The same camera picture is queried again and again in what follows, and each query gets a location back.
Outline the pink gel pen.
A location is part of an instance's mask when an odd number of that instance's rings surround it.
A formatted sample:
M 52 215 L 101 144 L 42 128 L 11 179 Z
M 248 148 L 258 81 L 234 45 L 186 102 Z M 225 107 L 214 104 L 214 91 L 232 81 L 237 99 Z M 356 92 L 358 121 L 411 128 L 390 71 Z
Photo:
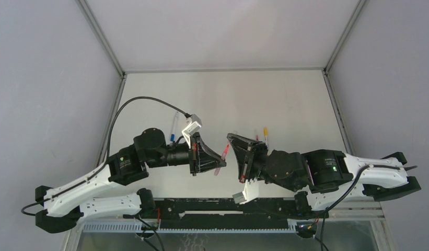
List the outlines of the pink gel pen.
M 224 149 L 224 151 L 223 151 L 223 153 L 221 155 L 221 160 L 223 160 L 223 161 L 225 161 L 225 159 L 226 159 L 226 156 L 227 156 L 228 150 L 229 150 L 229 146 L 230 146 L 230 144 L 226 145 L 226 147 L 225 147 L 225 149 Z M 219 174 L 220 170 L 221 170 L 220 167 L 216 168 L 215 172 L 214 172 L 214 175 L 217 176 Z

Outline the blue capped white marker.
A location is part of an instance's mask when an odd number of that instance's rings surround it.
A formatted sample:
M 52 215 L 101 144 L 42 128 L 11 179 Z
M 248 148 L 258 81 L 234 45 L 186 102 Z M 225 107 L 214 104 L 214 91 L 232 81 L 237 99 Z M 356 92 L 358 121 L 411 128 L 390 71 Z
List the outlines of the blue capped white marker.
M 179 120 L 179 112 L 176 112 L 174 117 L 173 117 L 171 131 L 170 131 L 170 141 L 171 142 L 173 142 L 175 140 L 175 137 L 176 137 L 178 120 Z

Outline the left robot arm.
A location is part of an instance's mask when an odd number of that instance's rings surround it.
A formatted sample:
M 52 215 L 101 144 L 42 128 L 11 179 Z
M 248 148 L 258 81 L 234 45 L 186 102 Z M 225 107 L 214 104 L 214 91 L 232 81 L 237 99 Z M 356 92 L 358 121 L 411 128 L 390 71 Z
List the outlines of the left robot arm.
M 149 128 L 133 144 L 111 155 L 83 177 L 57 187 L 35 189 L 35 201 L 44 207 L 35 214 L 35 225 L 48 233 L 61 233 L 86 220 L 116 215 L 150 218 L 156 204 L 152 191 L 141 188 L 123 196 L 102 198 L 110 189 L 123 188 L 149 176 L 148 168 L 187 165 L 196 175 L 226 166 L 196 132 L 189 143 L 166 143 L 162 130 Z

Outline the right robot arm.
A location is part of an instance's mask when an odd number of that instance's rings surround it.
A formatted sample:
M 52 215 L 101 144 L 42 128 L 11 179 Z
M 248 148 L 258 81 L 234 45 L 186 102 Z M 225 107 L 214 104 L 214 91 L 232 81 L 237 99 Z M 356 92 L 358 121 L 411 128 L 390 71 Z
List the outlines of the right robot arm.
M 234 133 L 227 136 L 244 190 L 237 204 L 259 195 L 259 183 L 274 184 L 295 194 L 295 212 L 302 218 L 326 212 L 346 199 L 371 197 L 377 202 L 402 198 L 421 189 L 402 152 L 381 159 L 362 158 L 335 150 L 307 153 L 273 150 L 264 142 Z

